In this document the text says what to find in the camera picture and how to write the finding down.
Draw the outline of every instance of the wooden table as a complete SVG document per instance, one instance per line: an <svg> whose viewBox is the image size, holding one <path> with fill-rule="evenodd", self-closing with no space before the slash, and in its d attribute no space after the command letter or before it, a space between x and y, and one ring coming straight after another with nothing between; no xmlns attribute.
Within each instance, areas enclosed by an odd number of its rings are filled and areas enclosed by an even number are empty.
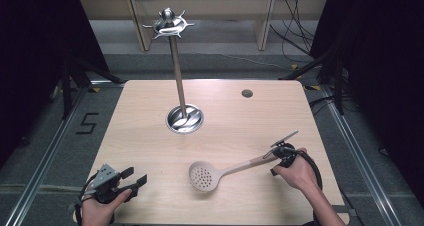
<svg viewBox="0 0 424 226"><path fill-rule="evenodd" d="M90 175L108 163L130 166L147 184L121 205L115 222L128 224L299 225L312 220L304 196L272 177L273 161L223 177L215 191L195 189L190 165L208 161L218 169L264 155L275 141L305 147L318 165L324 193L344 205L302 86L297 81L184 80L187 104L204 114L191 134L171 132L165 118L179 105L175 81L129 81L123 89ZM251 98L242 95L249 89ZM348 223L349 216L340 214Z"/></svg>

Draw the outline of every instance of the round metal base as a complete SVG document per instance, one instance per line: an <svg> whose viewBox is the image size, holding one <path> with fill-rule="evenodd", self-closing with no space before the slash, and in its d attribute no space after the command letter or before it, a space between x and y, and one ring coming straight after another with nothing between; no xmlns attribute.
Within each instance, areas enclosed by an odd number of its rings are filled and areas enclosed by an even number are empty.
<svg viewBox="0 0 424 226"><path fill-rule="evenodd" d="M198 130L203 124L203 113L194 105L186 105L187 117L183 118L181 107L173 108L166 117L166 126L178 134L189 134Z"/></svg>

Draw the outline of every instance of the hand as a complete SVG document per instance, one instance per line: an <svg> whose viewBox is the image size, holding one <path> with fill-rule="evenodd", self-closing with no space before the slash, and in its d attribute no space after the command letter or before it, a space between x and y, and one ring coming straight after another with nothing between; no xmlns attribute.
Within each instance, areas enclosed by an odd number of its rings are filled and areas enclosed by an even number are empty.
<svg viewBox="0 0 424 226"><path fill-rule="evenodd" d="M309 187L318 187L315 173L309 163L300 155L297 155L293 164L289 168L277 165L274 171L281 175L293 188L304 191Z"/></svg>
<svg viewBox="0 0 424 226"><path fill-rule="evenodd" d="M83 226L106 226L118 208L131 194L131 189L127 189L119 194L109 204L97 202L93 195L85 195L82 203L82 225Z"/></svg>

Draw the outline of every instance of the gray floor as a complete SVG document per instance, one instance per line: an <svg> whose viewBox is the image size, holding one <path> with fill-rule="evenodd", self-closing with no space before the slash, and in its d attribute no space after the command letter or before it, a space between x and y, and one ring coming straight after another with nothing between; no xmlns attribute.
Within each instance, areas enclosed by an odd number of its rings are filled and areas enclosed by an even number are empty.
<svg viewBox="0 0 424 226"><path fill-rule="evenodd" d="M265 51L258 51L249 21L198 21L197 26L188 28L178 42L181 53L183 78L257 78L276 80L292 72L292 65L302 66L311 58L288 44L282 53L281 39L272 31ZM272 22L283 32L281 22ZM303 22L308 31L314 32L316 22ZM149 52L141 52L132 22L93 21L96 36L105 54L111 72L122 79L172 79L172 60L169 45L164 39L153 42ZM291 39L304 46L299 37ZM297 79L304 86L317 85L315 76L319 67ZM93 81L104 81L91 75ZM94 161L103 135L107 129L122 87L111 84L97 85L94 90L74 93L77 107L69 118L66 132L56 135L63 127L61 120L63 102L61 94L47 105L37 124L28 134L31 143L17 148L6 165L0 170L0 223L6 222L12 209L19 203L33 181L37 166L45 153L52 151L52 142L60 137L57 148L50 154L51 161L45 168L40 186L35 188L35 197L29 200L27 211L22 214L22 225L75 225L69 206L75 201L78 190L84 184ZM325 96L323 90L305 90L308 100ZM401 225L422 225L424 212L390 160L378 149L382 146L374 137L360 109L349 97L343 103L346 120L360 150L370 165L373 176L393 206L395 216ZM312 108L315 121L333 167L341 190L356 209L365 225L399 225L388 222L384 210L367 184L364 173L353 157L351 146L346 141L340 126L336 123L332 103L323 101ZM86 122L95 123L92 134L90 127L81 125L87 113ZM351 217L349 225L361 225L358 217Z"/></svg>

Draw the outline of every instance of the slotted spoon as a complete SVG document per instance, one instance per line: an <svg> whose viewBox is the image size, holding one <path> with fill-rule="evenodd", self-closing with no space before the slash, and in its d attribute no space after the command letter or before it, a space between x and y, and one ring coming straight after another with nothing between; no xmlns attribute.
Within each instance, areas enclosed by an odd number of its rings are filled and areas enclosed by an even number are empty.
<svg viewBox="0 0 424 226"><path fill-rule="evenodd" d="M212 164L208 162L196 161L191 164L188 175L191 184L193 184L196 189L208 192L214 190L218 186L219 181L224 175L271 162L275 159L277 159L277 157L274 155L270 155L266 159L264 159L263 156L259 156L221 170L214 168Z"/></svg>

